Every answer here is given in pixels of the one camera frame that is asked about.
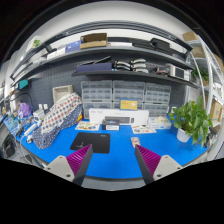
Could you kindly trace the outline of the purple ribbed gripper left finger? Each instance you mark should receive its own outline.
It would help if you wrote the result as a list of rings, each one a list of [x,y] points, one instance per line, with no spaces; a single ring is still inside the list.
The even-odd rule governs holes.
[[[87,145],[67,157],[56,157],[44,170],[81,186],[92,155],[92,145]]]

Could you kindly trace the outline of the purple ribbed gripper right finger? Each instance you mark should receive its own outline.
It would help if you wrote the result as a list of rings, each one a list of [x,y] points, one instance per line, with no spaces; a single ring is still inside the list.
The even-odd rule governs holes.
[[[140,145],[135,146],[135,156],[145,184],[150,184],[182,169],[182,166],[169,155],[159,156]]]

